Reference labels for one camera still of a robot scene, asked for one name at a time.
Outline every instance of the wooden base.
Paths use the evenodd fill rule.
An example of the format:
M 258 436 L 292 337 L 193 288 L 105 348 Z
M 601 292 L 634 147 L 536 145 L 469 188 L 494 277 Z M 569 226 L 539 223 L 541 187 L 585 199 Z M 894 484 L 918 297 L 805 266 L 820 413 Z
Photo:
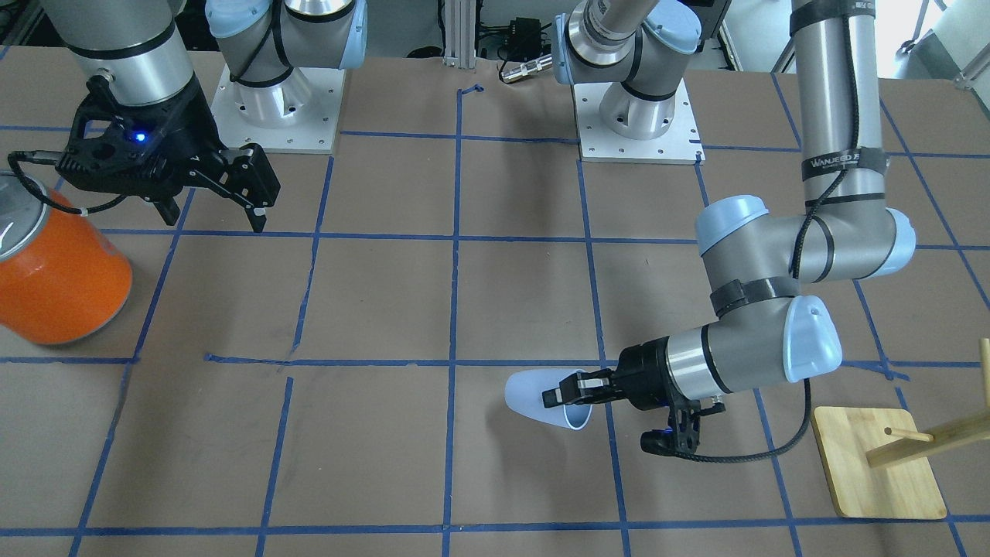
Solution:
M 866 462 L 866 451 L 894 441 L 884 427 L 917 431 L 908 411 L 819 406 L 812 423 L 839 516 L 945 518 L 945 503 L 927 458 L 882 470 Z

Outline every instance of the black cable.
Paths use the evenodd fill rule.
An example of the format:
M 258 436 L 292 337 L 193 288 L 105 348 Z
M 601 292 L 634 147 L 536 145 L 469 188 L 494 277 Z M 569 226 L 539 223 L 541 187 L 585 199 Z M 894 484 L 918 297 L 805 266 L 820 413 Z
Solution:
M 696 455 L 693 453 L 682 453 L 680 451 L 670 451 L 669 453 L 664 453 L 664 456 L 677 457 L 684 460 L 690 460 L 694 462 L 707 462 L 710 464 L 741 464 L 744 462 L 755 462 L 757 460 L 765 460 L 771 457 L 780 456 L 787 451 L 794 448 L 799 441 L 804 437 L 805 432 L 808 431 L 808 425 L 811 423 L 811 381 L 804 380 L 805 388 L 805 411 L 804 416 L 801 418 L 801 427 L 798 428 L 798 432 L 791 437 L 791 440 L 784 443 L 783 445 L 772 449 L 769 451 L 764 451 L 762 453 L 754 453 L 751 455 L 741 455 L 735 457 L 713 457 L 708 455 Z
M 231 75 L 230 75 L 231 83 L 240 82 L 241 78 L 244 77 L 245 73 L 248 73 L 250 66 L 254 63 L 254 59 L 257 58 L 258 53 L 261 52 L 261 48 L 264 47 L 264 44 L 268 42 L 268 37 L 271 37 L 272 28 L 274 27 L 274 25 L 275 25 L 275 18 L 274 18 L 274 14 L 272 14 L 272 18 L 268 22 L 268 28 L 264 30 L 264 37 L 261 38 L 258 44 L 254 47 L 254 50 L 251 51 L 250 55 L 247 57 L 247 61 L 245 62 L 244 67 L 242 67 L 241 71 L 237 73 L 234 73 L 234 71 L 231 69 Z
M 25 151 L 15 151 L 7 156 L 7 163 L 10 165 L 10 170 L 13 171 L 14 176 L 21 182 L 21 185 L 28 190 L 28 193 L 32 194 L 35 199 L 44 203 L 45 205 L 62 211 L 64 213 L 69 213 L 73 215 L 90 215 L 93 213 L 99 213 L 100 211 L 105 211 L 120 205 L 121 201 L 127 199 L 127 195 L 118 195 L 117 197 L 103 203 L 102 205 L 96 205 L 95 207 L 88 207 L 85 209 L 79 209 L 76 207 L 69 207 L 67 205 L 62 205 L 58 201 L 48 197 L 42 192 L 31 180 L 28 178 L 24 171 L 21 169 L 21 162 L 23 163 L 34 163 L 36 165 L 49 165 L 54 166 L 56 160 L 53 159 L 36 159 L 33 155 L 36 152 L 25 152 Z
M 849 72 L 849 98 L 852 101 L 852 133 L 849 142 L 851 144 L 850 149 L 854 150 L 859 146 L 859 91 L 856 87 L 855 60 L 852 57 L 852 31 L 850 28 L 849 16 L 844 16 L 842 18 L 842 23 L 842 34 L 845 38 L 845 64 Z M 811 226 L 811 223 L 815 219 L 815 215 L 818 213 L 818 209 L 822 206 L 822 203 L 829 197 L 829 195 L 832 195 L 840 184 L 842 184 L 842 181 L 845 179 L 847 174 L 848 169 L 844 168 L 840 171 L 839 175 L 836 176 L 836 179 L 833 180 L 832 184 L 818 196 L 815 203 L 808 209 L 807 214 L 805 215 L 805 220 L 801 224 L 801 230 L 798 232 L 798 237 L 794 243 L 794 254 L 791 259 L 792 278 L 796 279 L 801 273 L 801 251 L 804 248 L 804 240 L 805 235 L 808 233 L 808 227 Z M 732 457 L 714 457 L 708 455 L 682 453 L 680 451 L 670 451 L 669 453 L 664 454 L 694 462 L 738 464 L 768 459 L 786 453 L 797 445 L 799 441 L 801 441 L 801 438 L 804 437 L 805 433 L 808 431 L 808 425 L 811 423 L 811 381 L 805 379 L 803 383 L 805 392 L 805 409 L 804 416 L 801 418 L 801 426 L 798 428 L 797 433 L 791 437 L 790 441 L 784 443 L 780 447 L 769 451 L 764 451 L 762 453 Z
M 437 0 L 437 26 L 440 27 L 440 48 L 446 50 L 446 27 L 444 26 L 444 0 Z
M 524 43 L 526 42 L 526 40 L 527 40 L 528 38 L 530 38 L 530 37 L 532 37 L 532 36 L 533 36 L 533 35 L 535 35 L 536 33 L 540 33 L 540 34 L 542 34 L 542 33 L 543 33 L 543 31 L 546 31 L 547 29 L 549 29 L 549 27 L 550 27 L 551 25 L 553 25 L 553 22 L 550 22 L 550 23 L 548 23 L 548 24 L 546 24 L 546 25 L 544 25 L 544 26 L 542 26 L 542 27 L 540 27 L 540 28 L 539 28 L 538 30 L 532 30 L 532 31 L 530 31 L 529 33 L 527 33 L 525 37 L 522 37 L 522 38 L 521 38 L 521 39 L 519 40 L 519 42 L 518 42 L 518 43 L 516 44 L 516 47 L 515 47 L 514 49 L 512 49 L 511 51 L 509 51 L 509 53 L 508 53 L 508 54 L 507 54 L 507 55 L 506 55 L 506 56 L 505 56 L 504 58 L 502 58 L 502 57 L 501 57 L 501 56 L 500 56 L 500 55 L 498 54 L 498 52 L 502 50 L 502 48 L 501 48 L 501 47 L 499 47 L 499 49 L 498 49 L 498 51 L 496 51 L 496 53 L 495 53 L 495 55 L 496 55 L 496 56 L 498 56 L 499 58 L 502 58 L 502 65 L 501 65 L 501 66 L 499 66 L 499 68 L 498 68 L 498 80 L 499 80 L 499 81 L 501 81 L 501 82 L 503 82 L 503 83 L 505 83 L 505 79 L 503 79 L 503 78 L 502 78 L 502 72 L 503 72 L 503 71 L 505 71 L 505 66 L 506 66 L 506 64 L 508 64 L 508 63 L 509 63 L 509 58 L 511 58 L 511 57 L 512 57 L 512 55 L 514 55 L 514 54 L 516 53 L 516 51 L 518 51 L 518 50 L 519 50 L 519 47 L 521 47 L 521 46 L 522 46 L 522 45 L 523 45 L 523 44 L 524 44 Z
M 842 36 L 845 39 L 845 64 L 849 70 L 849 98 L 851 99 L 851 111 L 852 111 L 852 130 L 851 138 L 849 140 L 849 149 L 855 150 L 859 147 L 859 91 L 856 87 L 856 72 L 855 64 L 852 59 L 852 31 L 851 23 L 849 22 L 849 17 L 845 16 L 842 18 Z M 815 215 L 818 214 L 819 208 L 821 208 L 822 203 L 832 195 L 836 189 L 842 184 L 848 174 L 848 169 L 844 168 L 833 180 L 832 184 L 822 192 L 821 195 L 815 199 L 815 203 L 808 209 L 804 222 L 801 223 L 801 230 L 798 232 L 798 237 L 794 242 L 794 253 L 791 255 L 791 277 L 794 279 L 798 278 L 798 274 L 801 269 L 801 254 L 804 250 L 805 236 L 808 234 L 808 228 L 811 226 L 811 222 L 815 219 Z

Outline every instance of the silver lid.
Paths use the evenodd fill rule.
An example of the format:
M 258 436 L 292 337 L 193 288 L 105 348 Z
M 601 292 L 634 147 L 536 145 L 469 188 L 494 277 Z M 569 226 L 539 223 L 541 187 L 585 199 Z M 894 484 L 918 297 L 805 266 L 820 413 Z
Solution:
M 28 176 L 42 191 L 45 187 Z M 48 220 L 49 207 L 28 193 L 9 170 L 0 170 L 0 262 L 8 260 L 34 240 Z

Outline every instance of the metal connector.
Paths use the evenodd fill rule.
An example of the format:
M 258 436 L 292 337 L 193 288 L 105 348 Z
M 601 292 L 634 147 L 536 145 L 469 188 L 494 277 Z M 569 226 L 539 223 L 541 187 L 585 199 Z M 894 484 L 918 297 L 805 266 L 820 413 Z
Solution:
M 543 55 L 502 72 L 504 83 L 515 83 L 553 66 L 553 55 Z

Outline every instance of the light blue joint cap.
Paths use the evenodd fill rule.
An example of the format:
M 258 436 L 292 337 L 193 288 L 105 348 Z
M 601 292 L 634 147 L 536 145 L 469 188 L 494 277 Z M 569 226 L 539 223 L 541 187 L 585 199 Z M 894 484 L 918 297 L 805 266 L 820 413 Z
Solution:
M 661 43 L 683 55 L 693 55 L 701 39 L 701 21 L 694 10 L 677 0 L 660 0 L 643 22 Z
M 271 0 L 206 0 L 210 35 L 227 39 L 254 25 L 271 7 Z
M 364 53 L 367 51 L 368 6 L 364 0 L 357 0 L 354 6 L 354 17 L 350 20 L 350 33 L 341 56 L 341 69 L 356 69 L 364 63 Z
M 567 55 L 567 14 L 557 14 L 553 18 L 553 35 L 550 36 L 550 54 L 553 56 L 553 77 L 561 85 L 573 85 L 570 74 L 570 57 Z
M 887 261 L 883 262 L 880 269 L 877 269 L 872 275 L 866 277 L 867 279 L 891 275 L 904 269 L 904 266 L 908 265 L 908 262 L 915 255 L 915 247 L 918 245 L 918 235 L 915 233 L 914 227 L 911 226 L 911 219 L 908 218 L 908 215 L 890 207 L 887 207 L 887 212 L 890 213 L 890 216 L 894 217 L 894 226 L 896 228 L 896 232 L 894 233 L 894 247 L 891 248 L 890 255 L 887 256 Z
M 726 236 L 769 213 L 763 200 L 755 195 L 726 197 L 705 207 L 694 221 L 698 254 L 705 255 L 705 252 Z
M 842 364 L 842 343 L 829 309 L 817 296 L 797 296 L 784 321 L 784 376 L 797 383 L 833 372 Z

